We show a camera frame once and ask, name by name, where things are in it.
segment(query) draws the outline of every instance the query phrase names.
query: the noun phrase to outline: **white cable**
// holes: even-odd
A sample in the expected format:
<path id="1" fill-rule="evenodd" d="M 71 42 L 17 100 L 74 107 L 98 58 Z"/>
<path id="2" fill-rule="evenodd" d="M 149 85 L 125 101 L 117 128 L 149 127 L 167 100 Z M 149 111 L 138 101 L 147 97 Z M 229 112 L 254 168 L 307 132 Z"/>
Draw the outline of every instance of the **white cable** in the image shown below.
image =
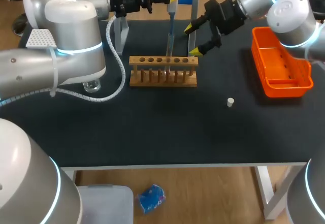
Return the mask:
<path id="1" fill-rule="evenodd" d="M 117 60 L 117 63 L 120 66 L 120 69 L 121 69 L 122 81 L 121 81 L 121 84 L 120 84 L 119 88 L 114 93 L 112 93 L 110 96 L 107 96 L 107 97 L 104 97 L 104 98 L 93 98 L 93 97 L 89 97 L 89 96 L 86 96 L 86 95 L 83 95 L 83 94 L 80 94 L 80 93 L 76 93 L 76 92 L 73 92 L 73 91 L 70 91 L 70 90 L 62 89 L 62 88 L 57 88 L 55 90 L 56 92 L 69 94 L 69 95 L 78 97 L 80 99 L 86 100 L 86 101 L 97 102 L 97 103 L 108 101 L 108 100 L 116 97 L 121 92 L 121 90 L 123 89 L 124 84 L 125 84 L 125 68 L 124 68 L 123 63 L 121 61 L 121 58 L 118 56 L 116 50 L 114 49 L 114 46 L 112 44 L 111 37 L 110 37 L 110 29 L 111 29 L 111 26 L 112 26 L 115 19 L 116 19 L 116 16 L 113 16 L 109 20 L 109 22 L 107 23 L 107 26 L 106 26 L 106 39 L 107 39 L 108 45 L 109 45 L 114 57 Z M 7 104 L 9 104 L 11 102 L 17 101 L 17 100 L 19 100 L 21 98 L 30 96 L 32 94 L 50 92 L 50 91 L 51 91 L 51 88 L 44 88 L 44 89 L 39 89 L 39 90 L 35 90 L 35 91 L 32 91 L 32 92 L 24 93 L 24 94 L 21 94 L 21 95 L 17 95 L 17 96 L 11 97 L 9 99 L 6 99 L 6 100 L 0 102 L 0 107 L 2 107 L 4 105 L 7 105 Z"/>
<path id="2" fill-rule="evenodd" d="M 57 62 L 56 62 L 56 55 L 55 55 L 53 47 L 49 46 L 49 50 L 50 50 L 52 61 L 53 61 L 53 88 L 50 91 L 50 95 L 51 95 L 51 97 L 54 97 L 56 89 L 57 89 L 57 84 L 58 84 Z"/>

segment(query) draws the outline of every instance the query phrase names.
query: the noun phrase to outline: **orange plastic tray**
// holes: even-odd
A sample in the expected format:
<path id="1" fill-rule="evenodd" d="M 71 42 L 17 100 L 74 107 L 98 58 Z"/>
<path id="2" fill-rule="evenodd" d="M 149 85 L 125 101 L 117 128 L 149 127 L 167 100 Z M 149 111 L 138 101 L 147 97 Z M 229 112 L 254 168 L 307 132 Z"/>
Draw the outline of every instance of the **orange plastic tray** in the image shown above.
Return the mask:
<path id="1" fill-rule="evenodd" d="M 252 32 L 251 49 L 268 97 L 301 97 L 313 87 L 308 61 L 293 58 L 269 27 L 256 27 Z"/>

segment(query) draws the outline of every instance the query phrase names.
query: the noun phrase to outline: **white table frame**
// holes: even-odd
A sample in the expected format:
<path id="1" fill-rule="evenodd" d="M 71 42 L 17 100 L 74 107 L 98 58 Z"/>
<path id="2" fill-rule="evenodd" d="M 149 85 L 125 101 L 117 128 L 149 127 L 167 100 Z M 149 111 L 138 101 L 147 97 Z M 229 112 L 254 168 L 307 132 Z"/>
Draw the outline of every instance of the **white table frame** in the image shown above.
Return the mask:
<path id="1" fill-rule="evenodd" d="M 116 170 L 116 169 L 162 169 L 162 168 L 206 168 L 206 167 L 254 167 L 259 191 L 261 193 L 265 220 L 275 220 L 286 207 L 286 196 L 289 186 L 306 162 L 300 163 L 268 163 L 268 164 L 179 164 L 179 165 L 135 165 L 104 167 L 63 167 L 62 170 L 73 180 L 77 171 Z M 268 166 L 290 166 L 282 179 L 282 184 L 273 192 Z"/>

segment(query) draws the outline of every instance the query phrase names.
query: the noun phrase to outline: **black table surface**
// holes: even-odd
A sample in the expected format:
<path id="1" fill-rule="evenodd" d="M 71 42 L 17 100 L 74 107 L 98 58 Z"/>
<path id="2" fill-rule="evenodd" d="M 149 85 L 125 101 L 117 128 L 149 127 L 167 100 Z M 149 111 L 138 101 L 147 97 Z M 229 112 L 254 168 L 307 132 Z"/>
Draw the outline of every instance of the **black table surface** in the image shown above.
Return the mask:
<path id="1" fill-rule="evenodd" d="M 186 56 L 187 24 L 175 23 L 175 56 Z M 263 21 L 247 23 L 199 59 L 197 88 L 129 87 L 129 56 L 164 56 L 168 25 L 129 21 L 126 85 L 113 100 L 38 94 L 1 108 L 0 117 L 22 127 L 61 167 L 290 163 L 312 156 L 325 138 L 325 73 L 312 66 L 314 87 L 302 98 L 267 98 L 250 51 L 251 30 Z M 103 40 L 105 26 L 100 22 Z M 201 27 L 197 44 L 210 37 L 208 25 Z M 107 71 L 96 97 L 113 93 L 121 80 L 103 43 Z M 81 84 L 65 87 L 84 92 Z M 235 99 L 231 108 L 229 97 Z"/>

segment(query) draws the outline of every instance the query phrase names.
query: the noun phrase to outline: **white cap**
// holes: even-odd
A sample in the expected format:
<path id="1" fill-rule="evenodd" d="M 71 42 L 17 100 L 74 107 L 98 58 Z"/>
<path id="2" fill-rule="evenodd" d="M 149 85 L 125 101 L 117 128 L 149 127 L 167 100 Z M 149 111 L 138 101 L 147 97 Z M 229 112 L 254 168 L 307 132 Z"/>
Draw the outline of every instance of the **white cap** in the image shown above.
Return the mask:
<path id="1" fill-rule="evenodd" d="M 228 100 L 227 100 L 227 106 L 228 107 L 231 107 L 231 106 L 233 106 L 233 103 L 235 102 L 235 100 L 233 99 L 233 98 L 228 98 Z"/>

